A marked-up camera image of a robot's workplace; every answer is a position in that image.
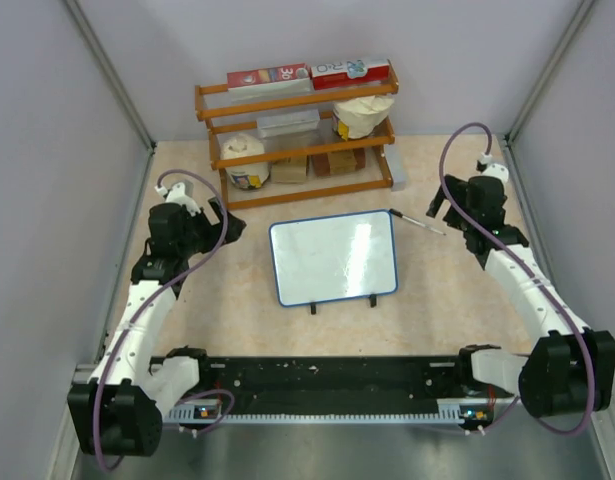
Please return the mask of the silver metal box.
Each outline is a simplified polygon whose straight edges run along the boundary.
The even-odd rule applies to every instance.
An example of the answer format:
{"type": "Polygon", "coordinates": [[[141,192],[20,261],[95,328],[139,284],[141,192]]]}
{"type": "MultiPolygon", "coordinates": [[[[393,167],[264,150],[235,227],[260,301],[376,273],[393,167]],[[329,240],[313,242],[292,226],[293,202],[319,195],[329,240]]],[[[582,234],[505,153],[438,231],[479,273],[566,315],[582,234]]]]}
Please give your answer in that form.
{"type": "Polygon", "coordinates": [[[316,130],[321,120],[317,109],[259,117],[257,135],[261,139],[316,130]]]}

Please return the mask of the metal whiteboard stand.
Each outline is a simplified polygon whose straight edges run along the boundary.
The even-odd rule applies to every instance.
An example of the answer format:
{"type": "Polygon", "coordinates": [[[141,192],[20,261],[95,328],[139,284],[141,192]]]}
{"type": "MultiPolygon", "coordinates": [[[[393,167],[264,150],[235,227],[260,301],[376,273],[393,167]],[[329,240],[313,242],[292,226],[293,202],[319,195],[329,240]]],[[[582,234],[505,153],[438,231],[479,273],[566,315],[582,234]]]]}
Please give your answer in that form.
{"type": "Polygon", "coordinates": [[[315,316],[318,314],[318,312],[320,311],[322,307],[328,307],[331,305],[348,306],[348,305],[351,305],[353,302],[356,302],[356,303],[363,302],[370,309],[373,309],[373,308],[376,308],[378,305],[378,298],[379,298],[378,295],[370,294],[367,296],[356,296],[356,297],[350,297],[350,298],[334,299],[334,300],[329,300],[329,301],[310,302],[307,304],[307,306],[309,309],[309,313],[312,316],[315,316]]]}

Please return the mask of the beige sponge stack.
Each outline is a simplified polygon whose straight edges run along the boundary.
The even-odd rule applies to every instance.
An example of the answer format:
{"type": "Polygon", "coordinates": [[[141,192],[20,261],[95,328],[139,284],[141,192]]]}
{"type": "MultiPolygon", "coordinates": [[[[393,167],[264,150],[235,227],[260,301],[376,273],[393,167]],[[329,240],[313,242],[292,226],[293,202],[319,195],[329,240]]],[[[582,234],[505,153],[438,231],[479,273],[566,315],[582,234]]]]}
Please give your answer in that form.
{"type": "Polygon", "coordinates": [[[308,178],[309,160],[307,156],[293,156],[277,160],[271,164],[273,183],[304,183],[308,178]]]}

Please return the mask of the cream bag upper shelf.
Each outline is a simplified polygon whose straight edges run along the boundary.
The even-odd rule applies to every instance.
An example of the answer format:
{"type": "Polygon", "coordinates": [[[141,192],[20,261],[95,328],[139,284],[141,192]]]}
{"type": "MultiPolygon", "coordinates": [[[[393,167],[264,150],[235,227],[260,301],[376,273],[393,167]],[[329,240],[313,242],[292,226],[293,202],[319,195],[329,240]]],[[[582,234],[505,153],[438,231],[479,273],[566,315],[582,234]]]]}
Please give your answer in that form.
{"type": "Polygon", "coordinates": [[[337,101],[332,110],[333,132],[345,141],[368,137],[387,118],[393,104],[391,95],[337,101]]]}

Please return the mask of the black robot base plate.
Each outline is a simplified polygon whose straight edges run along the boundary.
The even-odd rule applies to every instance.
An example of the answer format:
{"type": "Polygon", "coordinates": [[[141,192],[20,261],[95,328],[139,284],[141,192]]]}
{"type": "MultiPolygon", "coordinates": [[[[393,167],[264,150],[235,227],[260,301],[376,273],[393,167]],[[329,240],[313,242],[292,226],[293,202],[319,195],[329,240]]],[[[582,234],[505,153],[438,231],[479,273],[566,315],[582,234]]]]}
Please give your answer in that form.
{"type": "Polygon", "coordinates": [[[188,391],[232,392],[237,413],[404,413],[441,399],[511,395],[460,382],[456,356],[199,358],[199,382],[188,391]]]}

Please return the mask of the blue framed whiteboard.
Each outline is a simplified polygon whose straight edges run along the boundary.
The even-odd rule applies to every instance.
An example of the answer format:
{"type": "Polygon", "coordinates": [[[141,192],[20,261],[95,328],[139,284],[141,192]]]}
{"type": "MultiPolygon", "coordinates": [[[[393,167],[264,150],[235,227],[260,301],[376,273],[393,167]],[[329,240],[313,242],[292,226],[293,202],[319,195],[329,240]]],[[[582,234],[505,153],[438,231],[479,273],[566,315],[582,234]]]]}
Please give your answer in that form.
{"type": "Polygon", "coordinates": [[[398,290],[394,226],[385,209],[276,222],[268,236],[283,307],[398,290]]]}

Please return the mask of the red foil wrap box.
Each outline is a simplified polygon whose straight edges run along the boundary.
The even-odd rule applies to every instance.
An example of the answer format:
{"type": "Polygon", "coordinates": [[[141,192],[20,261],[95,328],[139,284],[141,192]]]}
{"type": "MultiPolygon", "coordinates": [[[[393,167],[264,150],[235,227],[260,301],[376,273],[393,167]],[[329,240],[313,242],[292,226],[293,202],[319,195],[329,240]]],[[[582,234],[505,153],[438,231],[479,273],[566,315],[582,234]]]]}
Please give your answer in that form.
{"type": "Polygon", "coordinates": [[[305,63],[229,72],[227,85],[229,98],[235,103],[310,93],[313,90],[311,72],[305,63]]]}

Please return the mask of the grey block beside rack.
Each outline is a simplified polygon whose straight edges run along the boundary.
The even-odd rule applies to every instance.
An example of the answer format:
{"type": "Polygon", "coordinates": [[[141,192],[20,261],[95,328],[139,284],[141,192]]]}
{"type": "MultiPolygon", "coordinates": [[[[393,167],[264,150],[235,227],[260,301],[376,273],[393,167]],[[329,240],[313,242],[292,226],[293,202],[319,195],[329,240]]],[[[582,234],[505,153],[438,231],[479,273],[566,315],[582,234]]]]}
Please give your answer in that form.
{"type": "Polygon", "coordinates": [[[396,144],[384,146],[384,156],[391,173],[393,192],[402,191],[406,188],[408,176],[396,144]]]}

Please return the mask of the red white wrap box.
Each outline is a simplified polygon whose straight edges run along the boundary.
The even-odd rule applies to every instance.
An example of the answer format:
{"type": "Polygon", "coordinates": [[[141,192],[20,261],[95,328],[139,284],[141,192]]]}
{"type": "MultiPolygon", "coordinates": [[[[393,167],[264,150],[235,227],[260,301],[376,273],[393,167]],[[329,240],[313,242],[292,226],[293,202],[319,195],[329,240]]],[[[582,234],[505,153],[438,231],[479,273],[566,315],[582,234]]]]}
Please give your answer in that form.
{"type": "Polygon", "coordinates": [[[382,58],[358,58],[323,63],[311,67],[314,90],[361,85],[389,77],[390,61],[382,58]]]}

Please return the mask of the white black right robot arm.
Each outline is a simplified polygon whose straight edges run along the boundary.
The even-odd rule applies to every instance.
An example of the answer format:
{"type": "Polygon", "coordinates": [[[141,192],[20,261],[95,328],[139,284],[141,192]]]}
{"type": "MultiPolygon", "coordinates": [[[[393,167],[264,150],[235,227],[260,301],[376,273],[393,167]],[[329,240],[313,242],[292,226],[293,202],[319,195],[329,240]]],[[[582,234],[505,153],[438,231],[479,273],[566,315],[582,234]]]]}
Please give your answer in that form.
{"type": "Polygon", "coordinates": [[[507,294],[533,342],[527,355],[491,346],[461,349],[454,384],[468,396],[499,387],[519,396],[535,418],[605,410],[612,397],[615,339],[591,329],[564,304],[521,230],[506,224],[506,200],[499,178],[446,175],[427,211],[435,217],[450,202],[444,222],[462,232],[467,250],[507,294]]]}

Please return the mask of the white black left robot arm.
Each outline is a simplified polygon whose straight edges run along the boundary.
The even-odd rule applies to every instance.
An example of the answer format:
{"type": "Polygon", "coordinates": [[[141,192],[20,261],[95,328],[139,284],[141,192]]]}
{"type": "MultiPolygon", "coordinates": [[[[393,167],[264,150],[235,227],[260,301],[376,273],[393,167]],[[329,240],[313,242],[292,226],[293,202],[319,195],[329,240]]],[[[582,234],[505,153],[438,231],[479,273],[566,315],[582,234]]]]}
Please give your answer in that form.
{"type": "Polygon", "coordinates": [[[151,369],[159,333],[193,270],[190,259],[208,260],[246,227],[219,199],[209,204],[217,223],[187,197],[150,209],[149,236],[131,271],[121,321],[88,380],[68,393],[80,448],[99,462],[152,455],[166,416],[183,396],[203,396],[213,387],[214,374],[200,363],[203,353],[197,349],[184,349],[151,369]]]}

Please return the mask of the brown sponge stack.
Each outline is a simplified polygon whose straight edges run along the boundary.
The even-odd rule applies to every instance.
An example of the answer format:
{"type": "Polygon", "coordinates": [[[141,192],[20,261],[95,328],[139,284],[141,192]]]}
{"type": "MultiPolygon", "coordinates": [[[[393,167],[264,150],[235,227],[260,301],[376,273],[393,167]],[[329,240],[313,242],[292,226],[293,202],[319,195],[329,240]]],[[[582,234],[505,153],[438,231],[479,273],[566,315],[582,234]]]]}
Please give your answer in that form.
{"type": "Polygon", "coordinates": [[[311,157],[311,162],[317,177],[352,173],[365,168],[365,150],[352,149],[317,154],[311,157]]]}

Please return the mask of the orange wooden shelf rack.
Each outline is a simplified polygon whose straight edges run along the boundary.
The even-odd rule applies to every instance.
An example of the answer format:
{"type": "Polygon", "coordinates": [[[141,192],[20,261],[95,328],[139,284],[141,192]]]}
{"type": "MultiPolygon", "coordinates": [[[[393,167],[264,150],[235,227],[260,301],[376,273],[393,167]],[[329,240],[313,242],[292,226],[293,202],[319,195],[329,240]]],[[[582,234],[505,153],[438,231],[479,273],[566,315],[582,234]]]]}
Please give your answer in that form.
{"type": "Polygon", "coordinates": [[[389,118],[381,122],[371,135],[362,139],[345,141],[334,134],[331,127],[333,112],[331,105],[335,101],[350,100],[356,97],[397,94],[399,80],[393,67],[389,77],[379,83],[356,85],[351,87],[320,90],[298,97],[270,99],[254,103],[210,108],[206,98],[212,95],[226,94],[227,84],[194,87],[195,114],[198,121],[205,124],[209,140],[209,160],[211,168],[219,174],[223,198],[230,209],[249,209],[289,202],[312,200],[337,195],[352,194],[363,191],[392,187],[392,178],[384,156],[384,146],[395,143],[395,132],[389,118]],[[274,140],[263,154],[236,158],[221,158],[221,147],[229,135],[239,133],[256,133],[256,121],[217,125],[220,119],[234,116],[254,116],[256,114],[274,114],[285,110],[300,110],[317,107],[321,120],[311,141],[306,141],[301,133],[291,134],[285,141],[274,140]],[[312,165],[313,155],[352,149],[364,149],[365,168],[356,172],[338,176],[317,177],[312,168],[308,170],[308,179],[302,184],[275,185],[266,181],[258,190],[244,190],[232,184],[227,170],[237,166],[253,164],[272,164],[277,160],[293,156],[307,156],[312,165]]]}

